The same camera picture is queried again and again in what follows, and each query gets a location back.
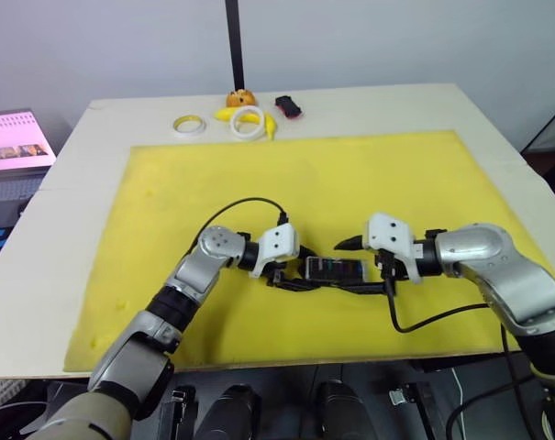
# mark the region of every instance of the yellow foam mat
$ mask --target yellow foam mat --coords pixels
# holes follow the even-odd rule
[[[368,259],[372,265],[366,251],[332,248],[383,211],[406,221],[417,237],[426,229],[472,222],[500,225],[520,252],[552,272],[452,132],[136,147],[102,236],[65,369],[92,369],[159,290],[201,224],[225,204],[252,195],[282,204],[302,244],[322,256]],[[258,238],[275,226],[277,214],[264,203],[245,203],[214,223]],[[410,325],[480,301],[470,282],[434,277],[421,285],[400,283],[396,305],[400,323]],[[172,360],[181,369],[495,350],[501,350],[499,324],[487,309],[400,335],[381,295],[283,291],[242,270],[223,269]]]

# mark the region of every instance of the black pole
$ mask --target black pole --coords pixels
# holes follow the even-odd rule
[[[242,46],[240,44],[239,0],[226,0],[226,18],[228,21],[228,40],[230,41],[234,90],[244,89]]]

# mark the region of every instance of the gray floor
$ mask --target gray floor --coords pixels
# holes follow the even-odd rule
[[[523,356],[516,355],[516,365],[520,376],[529,373]],[[316,438],[316,422],[312,416],[312,405],[307,399],[315,368],[248,368],[177,374],[163,400],[169,399],[171,390],[177,385],[195,386],[200,405],[196,423],[199,425],[212,403],[225,389],[233,384],[248,383],[262,397],[260,438],[296,438],[301,419],[302,437]],[[464,388],[465,400],[509,381],[503,358],[467,364],[457,367],[456,371]],[[323,380],[339,379],[340,372],[340,364],[321,365],[316,374],[314,391]],[[423,373],[404,361],[345,364],[342,379],[363,398],[380,439],[426,439],[416,406],[405,404],[394,407],[389,401],[387,392],[400,383],[416,380],[430,382],[443,420],[459,403],[459,390],[450,369]],[[61,388],[50,411],[55,411],[62,402],[82,389],[75,385]],[[523,386],[523,392],[535,423],[535,432],[541,433],[539,417],[542,390],[532,381]],[[468,440],[529,438],[511,391],[480,401],[467,410],[464,417]],[[159,422],[160,411],[157,410],[149,419],[135,423],[132,440],[158,439]],[[458,426],[455,426],[454,438],[461,438]]]

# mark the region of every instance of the monitor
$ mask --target monitor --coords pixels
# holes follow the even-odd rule
[[[0,112],[0,174],[46,171],[54,161],[30,109]]]

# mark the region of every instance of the banana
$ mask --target banana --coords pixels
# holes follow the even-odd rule
[[[234,112],[236,112],[238,107],[224,107],[214,113],[214,117],[220,121],[228,122]],[[269,112],[264,112],[265,115],[265,131],[267,132],[267,138],[273,140],[275,136],[275,130],[277,129],[277,123],[273,116]],[[249,122],[252,124],[259,124],[259,117],[257,115],[243,115],[239,118],[240,122]]]

